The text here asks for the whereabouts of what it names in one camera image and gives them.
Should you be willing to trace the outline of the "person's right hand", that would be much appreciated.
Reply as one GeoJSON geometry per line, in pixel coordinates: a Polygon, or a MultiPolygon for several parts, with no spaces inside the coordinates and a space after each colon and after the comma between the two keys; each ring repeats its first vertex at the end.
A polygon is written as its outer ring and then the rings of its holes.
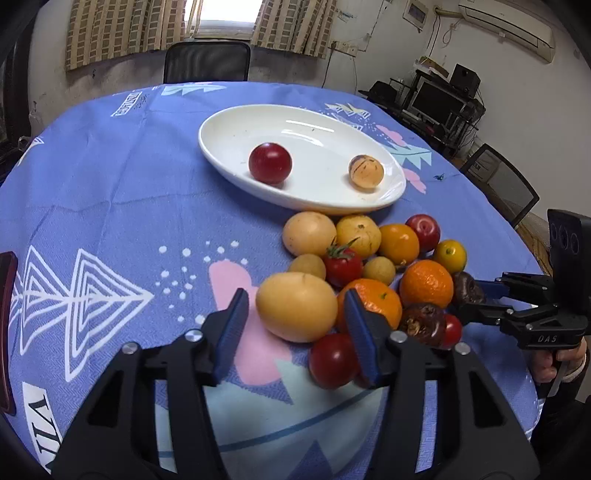
{"type": "Polygon", "coordinates": [[[561,362],[566,367],[563,382],[572,382],[584,370],[587,361],[586,340],[582,339],[576,348],[570,350],[560,350],[555,353],[535,351],[530,357],[530,371],[536,383],[549,383],[556,378],[558,369],[554,366],[554,361],[561,362]]]}

